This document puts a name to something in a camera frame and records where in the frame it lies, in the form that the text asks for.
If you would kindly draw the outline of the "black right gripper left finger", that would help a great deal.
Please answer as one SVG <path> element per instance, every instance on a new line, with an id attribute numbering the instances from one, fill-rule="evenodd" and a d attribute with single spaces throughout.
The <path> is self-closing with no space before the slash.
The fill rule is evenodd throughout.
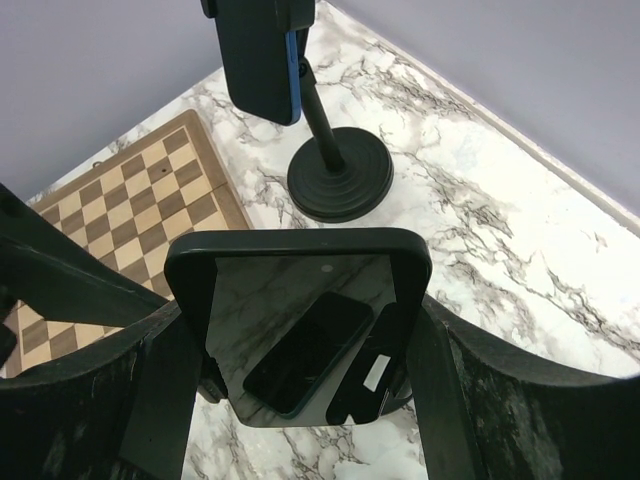
<path id="1" fill-rule="evenodd" d="M 2 381 L 2 478 L 180 478 L 200 365 L 171 302 Z"/>

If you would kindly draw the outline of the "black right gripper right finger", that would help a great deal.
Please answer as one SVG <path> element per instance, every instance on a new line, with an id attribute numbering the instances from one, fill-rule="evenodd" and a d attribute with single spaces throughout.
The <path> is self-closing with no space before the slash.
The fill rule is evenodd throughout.
<path id="1" fill-rule="evenodd" d="M 407 350 L 431 479 L 636 479 L 639 379 L 536 356 L 426 296 Z"/>

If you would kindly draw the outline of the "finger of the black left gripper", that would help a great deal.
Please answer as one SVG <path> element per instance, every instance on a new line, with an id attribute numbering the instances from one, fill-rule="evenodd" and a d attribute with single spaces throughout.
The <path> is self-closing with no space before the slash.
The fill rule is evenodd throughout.
<path id="1" fill-rule="evenodd" d="M 127 328 L 167 300 L 91 256 L 1 188 L 1 288 L 47 320 Z"/>

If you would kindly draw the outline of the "black phone stand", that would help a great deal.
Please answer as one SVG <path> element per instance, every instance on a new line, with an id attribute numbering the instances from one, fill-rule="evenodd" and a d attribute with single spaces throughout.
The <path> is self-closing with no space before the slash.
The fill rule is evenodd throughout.
<path id="1" fill-rule="evenodd" d="M 214 22 L 218 1 L 201 2 L 204 15 Z M 315 21 L 314 2 L 268 1 L 276 3 L 279 28 L 296 34 L 300 119 L 306 120 L 312 132 L 288 167 L 291 200 L 306 216 L 324 223 L 360 218 L 379 205 L 391 187 L 394 167 L 390 152 L 377 136 L 364 129 L 330 126 L 305 56 L 309 30 Z"/>

